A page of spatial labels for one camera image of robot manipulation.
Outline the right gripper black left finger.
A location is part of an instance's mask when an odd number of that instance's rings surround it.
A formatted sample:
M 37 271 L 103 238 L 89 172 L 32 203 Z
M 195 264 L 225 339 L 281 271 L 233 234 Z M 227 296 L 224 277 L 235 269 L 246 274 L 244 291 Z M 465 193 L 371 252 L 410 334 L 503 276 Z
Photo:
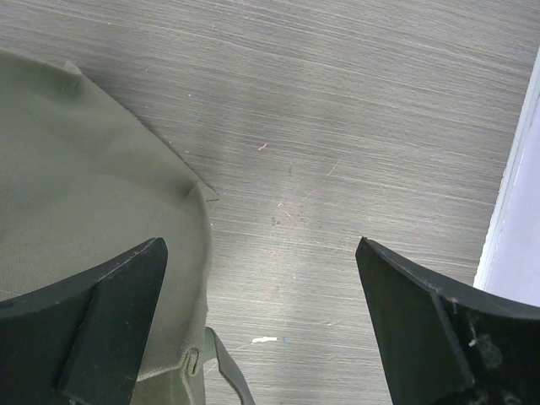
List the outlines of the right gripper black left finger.
M 1 304 L 3 404 L 128 404 L 165 277 L 147 240 Z

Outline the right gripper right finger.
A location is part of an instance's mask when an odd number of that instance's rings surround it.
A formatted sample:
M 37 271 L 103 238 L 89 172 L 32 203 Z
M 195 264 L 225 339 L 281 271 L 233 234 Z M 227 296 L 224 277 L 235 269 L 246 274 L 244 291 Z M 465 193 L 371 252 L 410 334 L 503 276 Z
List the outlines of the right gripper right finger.
M 395 404 L 537 404 L 539 309 L 362 238 L 355 253 Z

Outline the olive green canvas bag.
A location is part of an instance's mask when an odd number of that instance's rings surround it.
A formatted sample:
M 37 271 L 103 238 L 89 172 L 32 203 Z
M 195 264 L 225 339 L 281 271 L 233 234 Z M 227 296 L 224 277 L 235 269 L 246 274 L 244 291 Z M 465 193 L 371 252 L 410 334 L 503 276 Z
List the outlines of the olive green canvas bag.
M 128 404 L 203 404 L 215 360 L 243 404 L 239 367 L 207 326 L 209 211 L 218 195 L 72 63 L 1 54 L 1 304 L 161 238 L 165 277 Z

